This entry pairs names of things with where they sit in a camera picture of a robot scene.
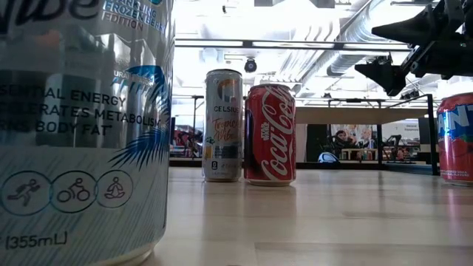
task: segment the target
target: palm leaf graphic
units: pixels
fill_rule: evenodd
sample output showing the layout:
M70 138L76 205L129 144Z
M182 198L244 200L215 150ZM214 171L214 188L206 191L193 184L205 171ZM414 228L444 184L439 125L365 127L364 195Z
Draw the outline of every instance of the palm leaf graphic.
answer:
M146 98L154 103L156 110L160 113L160 125L129 142L125 148L117 151L118 154L110 159L109 163L114 163L113 167L136 163L141 170L143 166L156 160L161 163L164 154L169 152L171 93L166 86L166 79L160 67L140 66L128 71L154 81L155 86L147 92Z

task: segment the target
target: table surface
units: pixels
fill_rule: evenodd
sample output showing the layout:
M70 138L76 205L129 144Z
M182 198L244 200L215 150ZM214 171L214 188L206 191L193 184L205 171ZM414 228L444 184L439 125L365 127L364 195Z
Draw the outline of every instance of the table surface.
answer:
M291 187L203 183L171 168L145 266L471 265L473 188L387 171L297 171Z

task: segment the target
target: meditation icon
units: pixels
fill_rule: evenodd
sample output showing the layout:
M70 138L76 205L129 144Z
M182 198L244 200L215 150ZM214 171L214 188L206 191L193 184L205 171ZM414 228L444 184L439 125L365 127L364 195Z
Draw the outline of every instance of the meditation icon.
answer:
M113 177L113 183L109 185L106 191L107 193L105 193L104 196L109 200L120 199L125 195L125 191L123 191L123 186L120 184L118 177Z

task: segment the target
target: coca-cola logo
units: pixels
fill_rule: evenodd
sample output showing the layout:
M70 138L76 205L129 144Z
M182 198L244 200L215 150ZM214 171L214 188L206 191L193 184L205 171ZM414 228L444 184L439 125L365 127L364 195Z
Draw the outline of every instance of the coca-cola logo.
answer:
M262 113L270 124L270 141L273 146L270 148L270 153L273 155L271 160L263 160L261 167L266 177L271 180L279 180L273 173L279 176L285 176L288 173L286 163L292 163L293 143L290 137L290 143L287 142L285 135L292 135L293 133L293 101L289 92L285 91L279 86L266 86L266 93L262 97ZM273 106L266 103L270 95L278 98L279 111ZM293 179L293 171L290 169L291 179Z

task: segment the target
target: can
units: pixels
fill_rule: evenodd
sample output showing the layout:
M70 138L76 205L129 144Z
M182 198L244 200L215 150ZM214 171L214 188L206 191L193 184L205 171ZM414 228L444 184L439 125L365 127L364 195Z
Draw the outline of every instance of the can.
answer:
M242 175L242 74L216 69L205 79L203 176L235 182Z
M473 185L473 93L443 99L437 118L440 175L448 183Z
M3 265L138 263L164 234L172 8L0 1Z
M253 86L245 102L245 180L284 186L296 179L296 104L289 87Z

